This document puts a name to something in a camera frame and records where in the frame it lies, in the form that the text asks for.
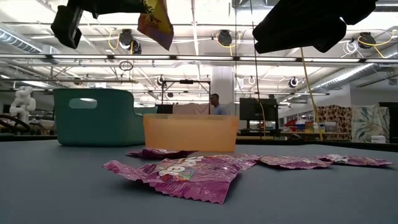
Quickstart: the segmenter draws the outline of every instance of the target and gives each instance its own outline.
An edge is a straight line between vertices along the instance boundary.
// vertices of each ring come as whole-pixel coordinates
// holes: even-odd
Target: candy wrapper
[[[143,148],[141,150],[129,151],[126,155],[145,159],[178,159],[187,157],[197,151],[173,151],[166,149]]]
[[[325,156],[317,156],[317,159],[322,161],[331,161],[334,164],[348,164],[353,166],[385,166],[393,165],[384,159],[371,159],[363,156],[341,156],[336,154],[330,154]]]
[[[328,167],[331,162],[321,161],[316,158],[291,157],[291,156],[263,156],[260,161],[270,166],[280,166],[288,169],[313,169]]]
[[[257,161],[260,160],[260,156],[257,155],[247,155],[247,154],[240,154],[240,155],[215,155],[211,157],[221,158],[232,163],[237,163],[242,167],[242,170],[248,170],[252,166],[257,164]]]
[[[142,180],[156,191],[172,197],[220,204],[224,203],[230,183],[242,169],[232,159],[207,156],[164,159],[139,169],[109,161],[103,168],[129,180]]]

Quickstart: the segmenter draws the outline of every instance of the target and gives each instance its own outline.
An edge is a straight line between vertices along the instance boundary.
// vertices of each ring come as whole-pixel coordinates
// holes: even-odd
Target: snack bag
[[[325,156],[317,156],[317,159],[322,161],[331,161],[334,164],[348,164],[353,166],[385,166],[393,165],[385,159],[371,159],[363,156],[341,156],[336,154],[329,154]]]
[[[242,170],[248,170],[252,166],[257,164],[257,161],[260,160],[260,156],[257,155],[247,155],[247,154],[239,154],[239,155],[215,155],[212,157],[221,158],[227,161],[238,163]]]
[[[313,169],[316,167],[328,167],[331,164],[331,162],[321,161],[316,158],[292,156],[263,156],[260,161],[270,166],[280,166],[288,169]]]
[[[167,15],[166,0],[144,0],[147,13],[138,18],[138,31],[169,50],[173,42],[174,29]]]
[[[154,148],[143,148],[141,150],[133,150],[127,152],[127,156],[140,157],[145,159],[178,159],[187,157],[190,154],[197,151],[174,151],[167,149],[154,149]]]
[[[233,161],[208,156],[164,159],[139,169],[109,161],[102,168],[129,180],[142,180],[156,191],[172,197],[220,204],[224,203],[230,183],[242,169]]]

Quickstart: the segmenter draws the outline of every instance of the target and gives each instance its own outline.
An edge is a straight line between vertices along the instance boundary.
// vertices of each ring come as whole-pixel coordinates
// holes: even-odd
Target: black monitor
[[[278,121],[278,104],[275,99],[260,99],[266,121]],[[239,119],[246,121],[263,120],[262,109],[254,98],[239,99]]]

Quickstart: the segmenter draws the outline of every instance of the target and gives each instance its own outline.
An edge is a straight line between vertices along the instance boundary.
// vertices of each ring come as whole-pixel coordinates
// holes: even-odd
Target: white pillar
[[[220,96],[220,104],[226,105],[234,102],[234,74],[232,67],[212,67],[211,94]]]

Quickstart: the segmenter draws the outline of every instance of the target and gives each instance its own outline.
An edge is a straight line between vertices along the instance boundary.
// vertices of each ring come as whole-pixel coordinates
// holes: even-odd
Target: man
[[[210,96],[210,103],[214,106],[213,114],[226,115],[226,110],[219,103],[220,96],[216,93]]]

